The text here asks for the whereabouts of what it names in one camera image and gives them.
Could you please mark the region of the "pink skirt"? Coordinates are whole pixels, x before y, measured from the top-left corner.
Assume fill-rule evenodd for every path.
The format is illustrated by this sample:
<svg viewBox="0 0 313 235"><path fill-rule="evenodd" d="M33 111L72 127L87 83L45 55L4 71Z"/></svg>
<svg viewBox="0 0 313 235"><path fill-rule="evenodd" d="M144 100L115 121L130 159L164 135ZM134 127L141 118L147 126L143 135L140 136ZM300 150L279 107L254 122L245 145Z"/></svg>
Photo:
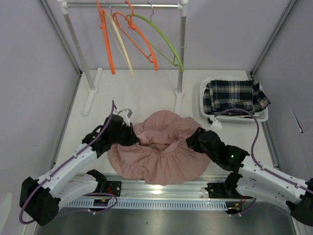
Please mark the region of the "pink skirt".
<svg viewBox="0 0 313 235"><path fill-rule="evenodd" d="M108 152L112 168L125 179L152 185L182 184L206 171L210 159L188 148L186 139L200 124L191 117L162 110L134 125L139 142L115 144Z"/></svg>

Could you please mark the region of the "navy plaid skirt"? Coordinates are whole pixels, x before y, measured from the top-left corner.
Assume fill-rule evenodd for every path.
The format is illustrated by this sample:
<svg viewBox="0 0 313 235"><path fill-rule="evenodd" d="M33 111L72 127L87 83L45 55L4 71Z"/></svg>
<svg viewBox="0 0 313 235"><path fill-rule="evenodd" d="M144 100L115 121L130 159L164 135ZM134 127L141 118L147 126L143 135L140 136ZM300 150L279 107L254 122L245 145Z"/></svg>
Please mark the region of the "navy plaid skirt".
<svg viewBox="0 0 313 235"><path fill-rule="evenodd" d="M207 115L218 114L232 108L256 114L267 108L270 100L256 80L211 80L206 84L202 104Z"/></svg>

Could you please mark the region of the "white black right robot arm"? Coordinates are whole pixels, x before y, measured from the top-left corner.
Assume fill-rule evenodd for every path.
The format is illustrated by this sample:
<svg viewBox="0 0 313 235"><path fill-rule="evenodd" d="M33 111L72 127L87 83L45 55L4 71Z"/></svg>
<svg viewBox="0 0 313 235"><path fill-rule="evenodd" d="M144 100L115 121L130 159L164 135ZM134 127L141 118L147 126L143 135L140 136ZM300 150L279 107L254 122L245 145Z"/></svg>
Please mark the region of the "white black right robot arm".
<svg viewBox="0 0 313 235"><path fill-rule="evenodd" d="M247 196L276 205L298 222L313 225L313 181L285 174L257 161L253 153L224 144L213 131L198 128L187 146L229 172L223 191L228 197Z"/></svg>

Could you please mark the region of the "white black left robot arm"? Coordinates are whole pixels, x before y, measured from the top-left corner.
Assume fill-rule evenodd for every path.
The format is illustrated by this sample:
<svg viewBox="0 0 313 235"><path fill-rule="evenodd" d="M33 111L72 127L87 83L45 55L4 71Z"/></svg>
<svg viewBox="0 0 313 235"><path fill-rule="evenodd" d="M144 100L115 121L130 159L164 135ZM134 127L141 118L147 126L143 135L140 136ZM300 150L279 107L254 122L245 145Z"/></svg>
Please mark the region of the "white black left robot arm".
<svg viewBox="0 0 313 235"><path fill-rule="evenodd" d="M88 171L81 179L72 178L84 167L108 152L114 144L131 146L139 141L129 115L122 110L109 115L103 125L87 134L79 147L61 164L42 176L26 178L21 187L19 220L27 213L33 222L43 226L52 221L61 208L81 196L115 197L107 191L107 178L99 171Z"/></svg>

